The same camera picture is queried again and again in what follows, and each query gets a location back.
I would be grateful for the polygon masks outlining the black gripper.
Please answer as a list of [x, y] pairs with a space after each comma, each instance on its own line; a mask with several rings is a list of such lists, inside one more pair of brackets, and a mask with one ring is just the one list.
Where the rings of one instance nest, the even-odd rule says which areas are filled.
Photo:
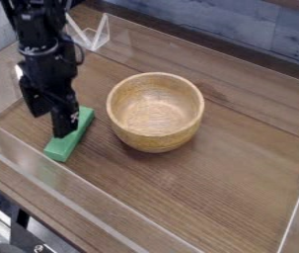
[[24, 59], [19, 62], [19, 81], [26, 104], [35, 118], [51, 111], [52, 134], [65, 138], [78, 129], [79, 104], [73, 88], [78, 75], [74, 42], [51, 46], [19, 45]]

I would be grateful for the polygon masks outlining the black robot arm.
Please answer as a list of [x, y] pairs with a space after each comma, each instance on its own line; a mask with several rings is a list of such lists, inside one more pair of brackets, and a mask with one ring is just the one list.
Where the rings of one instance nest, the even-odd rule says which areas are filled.
[[19, 80], [22, 94], [35, 118], [51, 114], [52, 134], [65, 138], [78, 129], [79, 103], [71, 83], [78, 75], [79, 44], [63, 30], [66, 4], [62, 0], [0, 0], [18, 36], [24, 59]]

